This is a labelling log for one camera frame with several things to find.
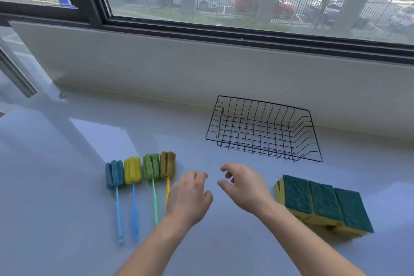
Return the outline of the person's right hand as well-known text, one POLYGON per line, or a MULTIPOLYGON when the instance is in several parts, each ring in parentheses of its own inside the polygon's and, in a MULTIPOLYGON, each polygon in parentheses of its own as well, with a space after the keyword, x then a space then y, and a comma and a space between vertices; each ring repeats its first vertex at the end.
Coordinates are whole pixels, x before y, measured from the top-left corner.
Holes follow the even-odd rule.
POLYGON ((273 213, 275 201, 258 172, 241 163, 227 163, 220 170, 236 186, 236 195, 229 197, 238 207, 258 218, 273 213))

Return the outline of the person's left hand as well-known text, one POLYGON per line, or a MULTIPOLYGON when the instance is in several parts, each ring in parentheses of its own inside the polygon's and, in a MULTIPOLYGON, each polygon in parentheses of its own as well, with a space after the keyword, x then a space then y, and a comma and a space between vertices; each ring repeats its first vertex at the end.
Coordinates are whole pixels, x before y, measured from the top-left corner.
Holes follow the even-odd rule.
POLYGON ((172 186, 163 222, 188 232, 198 224, 209 209, 204 209, 204 184, 208 174, 189 170, 172 186))

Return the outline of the person's right forearm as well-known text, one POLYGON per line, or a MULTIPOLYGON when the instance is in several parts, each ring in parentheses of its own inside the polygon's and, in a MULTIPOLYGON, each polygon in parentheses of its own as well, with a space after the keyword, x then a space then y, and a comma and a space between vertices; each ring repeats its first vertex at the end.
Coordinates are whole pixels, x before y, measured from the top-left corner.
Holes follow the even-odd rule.
POLYGON ((273 199, 261 203, 255 215, 302 276, 367 276, 273 199))

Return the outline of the person's left forearm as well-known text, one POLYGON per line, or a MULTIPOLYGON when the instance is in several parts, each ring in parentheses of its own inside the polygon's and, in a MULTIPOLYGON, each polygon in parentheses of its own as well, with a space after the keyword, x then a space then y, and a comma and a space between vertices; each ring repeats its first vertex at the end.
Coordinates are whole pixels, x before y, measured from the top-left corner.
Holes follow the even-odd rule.
POLYGON ((182 218, 166 216, 114 276, 162 276, 189 229, 182 218))

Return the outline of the green sponge brush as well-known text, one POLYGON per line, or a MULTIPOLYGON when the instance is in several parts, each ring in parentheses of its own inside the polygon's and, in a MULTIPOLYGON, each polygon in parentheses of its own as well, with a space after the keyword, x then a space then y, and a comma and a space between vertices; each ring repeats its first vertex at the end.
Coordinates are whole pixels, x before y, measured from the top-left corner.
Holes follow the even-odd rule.
POLYGON ((146 154, 143 157, 144 178, 152 184, 155 226, 158 225, 158 205, 155 182, 160 179, 159 162, 158 153, 146 154))

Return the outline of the yellow green scrub sponge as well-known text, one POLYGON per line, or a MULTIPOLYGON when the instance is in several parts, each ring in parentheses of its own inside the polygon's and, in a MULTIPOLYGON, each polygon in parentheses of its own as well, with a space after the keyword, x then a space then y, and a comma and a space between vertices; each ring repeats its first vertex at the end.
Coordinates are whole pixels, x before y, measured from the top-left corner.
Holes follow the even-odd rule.
POLYGON ((311 223, 314 210, 308 180, 284 174, 274 185, 274 193, 275 200, 297 219, 311 223))
POLYGON ((357 191, 335 188, 343 223, 333 231, 349 238, 360 238, 373 234, 374 228, 365 210, 361 195, 357 191))
POLYGON ((332 185, 309 181, 313 215, 309 222, 319 226, 343 226, 344 218, 332 185))

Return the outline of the large red car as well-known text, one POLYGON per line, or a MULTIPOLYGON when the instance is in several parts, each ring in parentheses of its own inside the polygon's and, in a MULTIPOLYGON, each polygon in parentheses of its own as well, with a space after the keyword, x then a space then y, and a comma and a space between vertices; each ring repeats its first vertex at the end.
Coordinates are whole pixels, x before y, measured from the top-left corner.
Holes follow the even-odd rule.
MULTIPOLYGON (((246 14, 248 16, 256 16, 260 0, 235 0, 234 11, 238 14, 246 14)), ((277 0, 272 18, 288 20, 294 15, 294 6, 290 2, 277 0)))

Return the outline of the dark window frame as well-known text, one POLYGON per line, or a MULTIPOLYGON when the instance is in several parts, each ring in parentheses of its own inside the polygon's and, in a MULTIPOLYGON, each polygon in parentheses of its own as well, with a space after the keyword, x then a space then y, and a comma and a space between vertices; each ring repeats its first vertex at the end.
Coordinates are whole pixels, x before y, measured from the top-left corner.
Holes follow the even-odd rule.
POLYGON ((257 28, 114 17, 106 8, 106 0, 71 1, 76 8, 0 1, 0 26, 11 27, 12 21, 30 22, 414 66, 414 45, 257 28))

